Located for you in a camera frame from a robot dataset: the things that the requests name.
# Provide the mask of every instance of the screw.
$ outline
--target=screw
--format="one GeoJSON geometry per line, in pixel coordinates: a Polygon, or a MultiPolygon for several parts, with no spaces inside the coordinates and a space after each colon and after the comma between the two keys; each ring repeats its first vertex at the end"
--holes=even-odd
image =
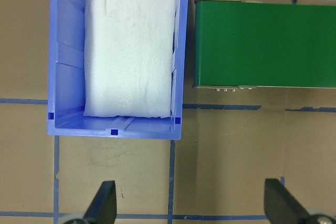
{"type": "Polygon", "coordinates": [[[329,219],[329,218],[326,217],[326,216],[320,216],[320,217],[317,219],[317,221],[318,221],[319,224],[332,224],[331,219],[329,219]]]}

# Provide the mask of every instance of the green metal box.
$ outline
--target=green metal box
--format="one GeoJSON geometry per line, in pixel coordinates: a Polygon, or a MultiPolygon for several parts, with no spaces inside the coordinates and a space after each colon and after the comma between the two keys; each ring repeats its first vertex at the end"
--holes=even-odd
{"type": "Polygon", "coordinates": [[[195,3],[194,87],[336,87],[336,6],[195,3]]]}

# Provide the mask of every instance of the painter's tape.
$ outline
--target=painter's tape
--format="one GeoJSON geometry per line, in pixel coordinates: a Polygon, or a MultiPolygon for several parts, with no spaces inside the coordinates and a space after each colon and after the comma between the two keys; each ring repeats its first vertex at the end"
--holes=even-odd
{"type": "Polygon", "coordinates": [[[283,186],[286,185],[285,177],[281,177],[281,178],[280,178],[280,183],[281,183],[283,186]]]}
{"type": "Polygon", "coordinates": [[[300,109],[286,109],[286,111],[301,111],[301,112],[336,112],[336,108],[328,108],[328,107],[302,107],[300,109]]]}
{"type": "Polygon", "coordinates": [[[267,220],[265,215],[174,215],[175,220],[267,220]]]}
{"type": "Polygon", "coordinates": [[[0,103],[47,105],[48,100],[0,98],[0,103]]]}
{"type": "Polygon", "coordinates": [[[0,216],[6,217],[52,217],[52,212],[0,212],[0,216]]]}
{"type": "Polygon", "coordinates": [[[54,224],[58,223],[59,218],[59,184],[57,174],[59,171],[59,136],[55,136],[54,139],[54,224]]]}
{"type": "Polygon", "coordinates": [[[175,173],[175,141],[170,141],[169,160],[169,193],[168,193],[168,224],[173,223],[173,203],[174,203],[174,173],[175,173]]]}
{"type": "Polygon", "coordinates": [[[217,105],[217,104],[183,104],[184,109],[200,110],[259,110],[261,105],[217,105]]]}

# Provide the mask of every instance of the blue plastic bin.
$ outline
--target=blue plastic bin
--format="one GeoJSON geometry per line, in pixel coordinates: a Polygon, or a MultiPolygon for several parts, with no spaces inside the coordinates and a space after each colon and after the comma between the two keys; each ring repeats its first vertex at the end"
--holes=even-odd
{"type": "Polygon", "coordinates": [[[85,0],[50,0],[48,134],[181,139],[188,0],[176,0],[170,118],[83,116],[85,0]]]}

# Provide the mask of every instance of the foam block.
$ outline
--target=foam block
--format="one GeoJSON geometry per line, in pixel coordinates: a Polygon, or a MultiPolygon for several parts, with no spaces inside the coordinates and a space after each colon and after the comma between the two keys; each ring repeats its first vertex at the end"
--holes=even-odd
{"type": "Polygon", "coordinates": [[[86,0],[88,116],[170,116],[175,0],[86,0]]]}

